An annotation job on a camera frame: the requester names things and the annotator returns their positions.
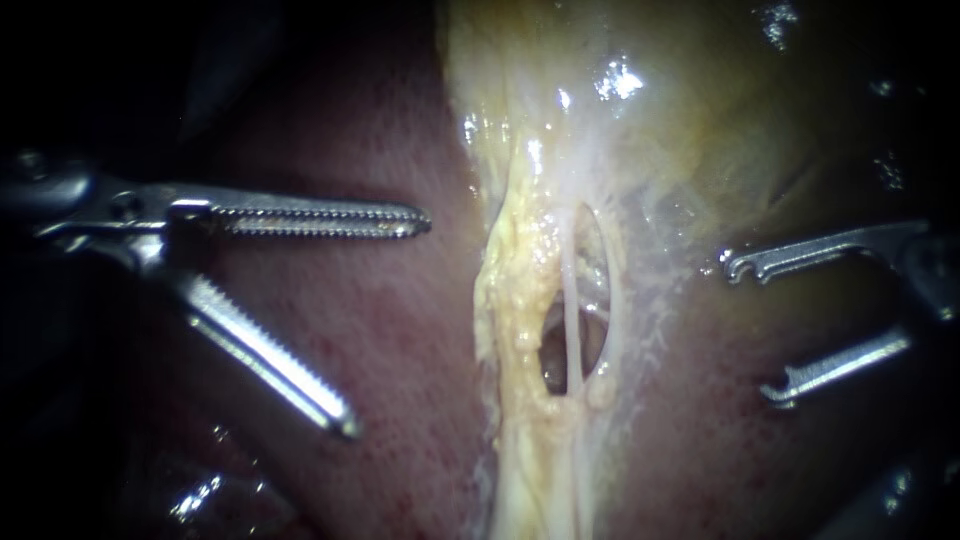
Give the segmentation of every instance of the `dissected opening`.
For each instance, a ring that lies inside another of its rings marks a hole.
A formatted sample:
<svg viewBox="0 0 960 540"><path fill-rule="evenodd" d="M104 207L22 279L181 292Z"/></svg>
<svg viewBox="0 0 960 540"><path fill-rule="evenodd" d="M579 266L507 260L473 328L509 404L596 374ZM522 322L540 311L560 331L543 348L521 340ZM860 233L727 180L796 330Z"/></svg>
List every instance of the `dissected opening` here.
<svg viewBox="0 0 960 540"><path fill-rule="evenodd" d="M540 373L547 392L564 396L585 382L600 360L610 321L610 280L600 227L581 205L574 224L577 316L565 318L564 291L558 291L543 322ZM576 332L577 339L568 338ZM576 354L570 354L575 347Z"/></svg>

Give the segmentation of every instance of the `wet tissue surface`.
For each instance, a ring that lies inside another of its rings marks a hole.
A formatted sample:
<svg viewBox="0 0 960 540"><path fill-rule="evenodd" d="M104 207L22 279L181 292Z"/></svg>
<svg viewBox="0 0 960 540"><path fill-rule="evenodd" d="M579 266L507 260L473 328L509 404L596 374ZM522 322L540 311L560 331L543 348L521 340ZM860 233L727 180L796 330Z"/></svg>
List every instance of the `wet tissue surface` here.
<svg viewBox="0 0 960 540"><path fill-rule="evenodd" d="M238 106L210 173L400 200L433 231L233 241L210 273L364 436L143 318L118 344L138 360L118 534L815 534L930 429L928 381L900 362L796 411L757 386L889 324L895 282L853 260L734 288L716 257L942 209L938 89L868 9L358 7L348 43Z"/></svg>

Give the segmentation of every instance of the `serrated grasper jaw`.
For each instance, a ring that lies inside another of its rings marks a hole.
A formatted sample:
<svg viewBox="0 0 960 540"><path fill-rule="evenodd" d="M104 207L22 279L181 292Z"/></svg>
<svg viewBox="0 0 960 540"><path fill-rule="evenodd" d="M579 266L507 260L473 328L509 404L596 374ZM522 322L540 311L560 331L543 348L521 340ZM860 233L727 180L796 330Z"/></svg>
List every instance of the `serrated grasper jaw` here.
<svg viewBox="0 0 960 540"><path fill-rule="evenodd" d="M236 210L217 209L219 227L233 234L321 236L331 238L408 238L427 232L430 219L417 209L376 211L332 209Z"/></svg>
<svg viewBox="0 0 960 540"><path fill-rule="evenodd" d="M355 439L359 419L340 393L308 369L199 274L158 275L183 302L191 327L246 366L277 395L321 429Z"/></svg>

